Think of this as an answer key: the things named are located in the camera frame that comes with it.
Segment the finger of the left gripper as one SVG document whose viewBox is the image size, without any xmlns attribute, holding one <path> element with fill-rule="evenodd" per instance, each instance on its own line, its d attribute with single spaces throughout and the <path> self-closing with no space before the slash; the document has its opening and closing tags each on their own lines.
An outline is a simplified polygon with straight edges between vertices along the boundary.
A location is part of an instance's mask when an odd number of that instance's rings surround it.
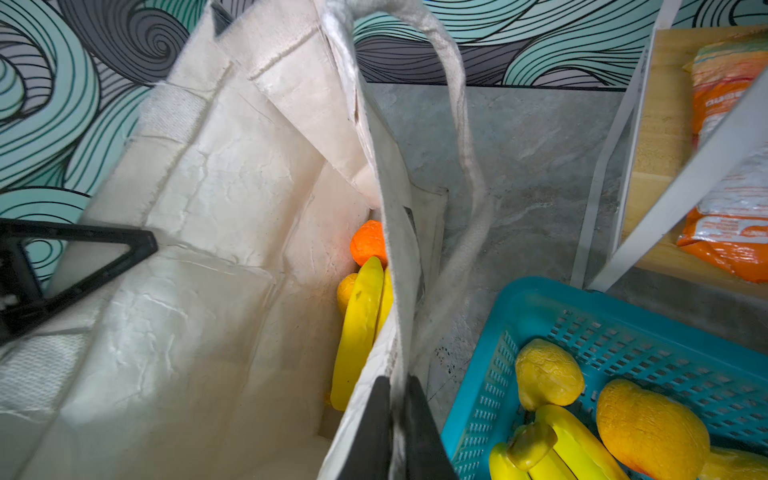
<svg viewBox="0 0 768 480">
<path fill-rule="evenodd" d="M 148 230 L 1 221 L 1 343 L 33 332 L 158 251 Z"/>
</svg>

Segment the yellow banana bunch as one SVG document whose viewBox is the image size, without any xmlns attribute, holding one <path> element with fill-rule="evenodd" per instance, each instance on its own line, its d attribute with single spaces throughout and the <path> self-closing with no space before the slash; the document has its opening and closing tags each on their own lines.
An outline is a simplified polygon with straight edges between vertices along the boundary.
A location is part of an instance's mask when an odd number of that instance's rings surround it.
<svg viewBox="0 0 768 480">
<path fill-rule="evenodd" d="M 622 479 L 619 463 L 604 445 L 565 408 L 545 405 L 533 422 L 519 427 L 489 456 L 490 478 Z"/>
<path fill-rule="evenodd" d="M 346 410 L 393 304 L 390 272 L 378 257 L 371 257 L 357 273 L 344 313 L 330 391 L 335 410 Z"/>
</svg>

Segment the orange fruit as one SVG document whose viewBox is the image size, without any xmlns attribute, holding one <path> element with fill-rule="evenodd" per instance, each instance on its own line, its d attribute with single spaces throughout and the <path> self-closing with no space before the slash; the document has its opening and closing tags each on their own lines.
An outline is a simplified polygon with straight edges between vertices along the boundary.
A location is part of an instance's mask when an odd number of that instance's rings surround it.
<svg viewBox="0 0 768 480">
<path fill-rule="evenodd" d="M 350 253 L 360 267 L 370 258 L 376 257 L 382 267 L 386 268 L 388 258 L 383 224 L 377 220 L 365 222 L 351 239 Z"/>
</svg>

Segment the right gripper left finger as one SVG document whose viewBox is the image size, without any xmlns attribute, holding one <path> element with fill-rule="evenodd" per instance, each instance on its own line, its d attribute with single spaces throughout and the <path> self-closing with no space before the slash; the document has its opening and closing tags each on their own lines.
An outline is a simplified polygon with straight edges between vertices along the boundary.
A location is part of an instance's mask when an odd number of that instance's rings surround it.
<svg viewBox="0 0 768 480">
<path fill-rule="evenodd" d="M 387 479 L 392 454 L 390 380 L 376 378 L 338 480 Z"/>
</svg>

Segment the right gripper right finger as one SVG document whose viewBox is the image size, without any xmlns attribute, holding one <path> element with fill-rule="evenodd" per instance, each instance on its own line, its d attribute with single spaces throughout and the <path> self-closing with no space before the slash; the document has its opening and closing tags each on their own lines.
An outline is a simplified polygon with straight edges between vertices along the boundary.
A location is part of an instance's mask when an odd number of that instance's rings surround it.
<svg viewBox="0 0 768 480">
<path fill-rule="evenodd" d="M 406 479 L 458 478 L 441 441 L 426 395 L 416 376 L 406 383 L 404 404 Z"/>
</svg>

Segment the beige canvas tote bag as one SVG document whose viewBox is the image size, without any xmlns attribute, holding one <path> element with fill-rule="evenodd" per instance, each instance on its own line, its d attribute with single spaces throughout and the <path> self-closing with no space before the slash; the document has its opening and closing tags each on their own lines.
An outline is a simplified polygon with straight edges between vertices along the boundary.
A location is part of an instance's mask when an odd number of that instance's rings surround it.
<svg viewBox="0 0 768 480">
<path fill-rule="evenodd" d="M 444 1 L 5 1 L 1 221 L 152 232 L 158 251 L 1 343 L 5 479 L 337 479 L 377 377 L 387 479 L 410 375 L 452 321 L 493 210 L 473 149 L 461 13 Z M 364 47 L 427 50 L 470 192 L 414 185 Z M 330 404 L 350 242 L 383 224 L 394 304 Z"/>
</svg>

